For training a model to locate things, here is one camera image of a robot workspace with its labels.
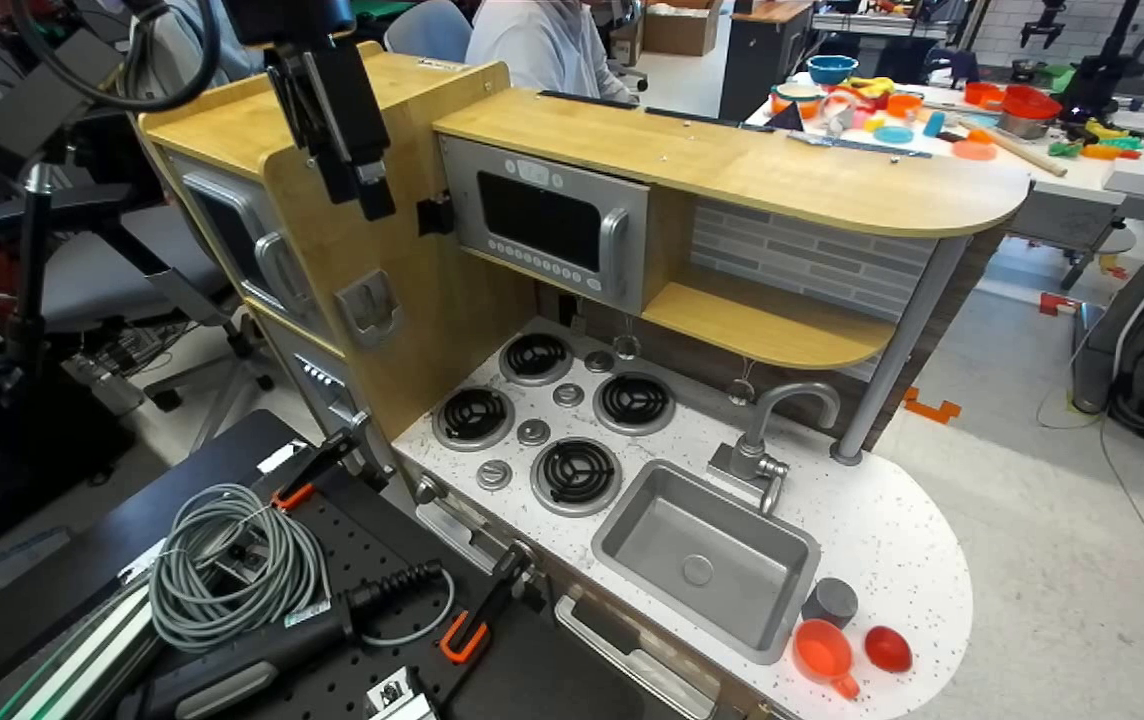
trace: toy kitchen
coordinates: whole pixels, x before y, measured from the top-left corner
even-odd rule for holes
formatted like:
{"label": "toy kitchen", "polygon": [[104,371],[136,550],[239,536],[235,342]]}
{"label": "toy kitchen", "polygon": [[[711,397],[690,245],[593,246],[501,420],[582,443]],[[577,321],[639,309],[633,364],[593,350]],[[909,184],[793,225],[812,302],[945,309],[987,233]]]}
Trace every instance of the toy kitchen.
{"label": "toy kitchen", "polygon": [[971,576],[875,438],[1028,175],[359,56],[384,221],[263,80],[138,124],[320,429],[364,420],[364,473],[478,568],[527,547],[544,611],[675,714],[927,703]]}

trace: person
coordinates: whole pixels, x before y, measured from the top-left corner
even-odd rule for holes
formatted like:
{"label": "person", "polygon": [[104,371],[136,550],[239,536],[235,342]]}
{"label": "person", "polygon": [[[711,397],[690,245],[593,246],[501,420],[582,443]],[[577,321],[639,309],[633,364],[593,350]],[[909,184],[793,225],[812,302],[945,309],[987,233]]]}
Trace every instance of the person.
{"label": "person", "polygon": [[462,64],[508,64],[515,86],[635,105],[578,0],[485,0]]}

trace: sink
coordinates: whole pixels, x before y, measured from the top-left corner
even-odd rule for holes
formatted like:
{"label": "sink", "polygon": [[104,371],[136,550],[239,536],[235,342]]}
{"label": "sink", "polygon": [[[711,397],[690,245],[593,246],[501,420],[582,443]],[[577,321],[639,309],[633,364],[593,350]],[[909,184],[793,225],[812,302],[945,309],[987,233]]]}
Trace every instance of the sink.
{"label": "sink", "polygon": [[820,547],[675,463],[651,460],[594,533],[594,555],[744,656],[770,664]]}

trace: box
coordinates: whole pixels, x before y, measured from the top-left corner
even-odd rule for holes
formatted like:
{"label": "box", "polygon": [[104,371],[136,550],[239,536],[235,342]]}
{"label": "box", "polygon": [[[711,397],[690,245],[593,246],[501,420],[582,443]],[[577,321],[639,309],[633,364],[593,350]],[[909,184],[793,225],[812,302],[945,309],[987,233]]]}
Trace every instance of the box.
{"label": "box", "polygon": [[648,0],[644,51],[703,56],[715,43],[715,0]]}

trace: faucet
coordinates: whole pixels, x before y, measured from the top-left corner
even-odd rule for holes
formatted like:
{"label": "faucet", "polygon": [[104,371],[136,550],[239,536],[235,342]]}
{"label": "faucet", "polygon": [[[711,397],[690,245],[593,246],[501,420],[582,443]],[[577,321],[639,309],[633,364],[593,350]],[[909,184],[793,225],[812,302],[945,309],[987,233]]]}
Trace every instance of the faucet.
{"label": "faucet", "polygon": [[785,478],[786,478],[786,463],[769,454],[769,424],[770,424],[775,403],[795,400],[795,397],[820,400],[820,424],[835,429],[842,400],[832,384],[820,384],[820,381],[775,384],[770,390],[763,390],[757,400],[744,434],[735,443],[721,443],[715,454],[708,460],[708,467],[715,467],[724,476],[763,482],[763,491],[760,491],[763,516],[775,511]]}

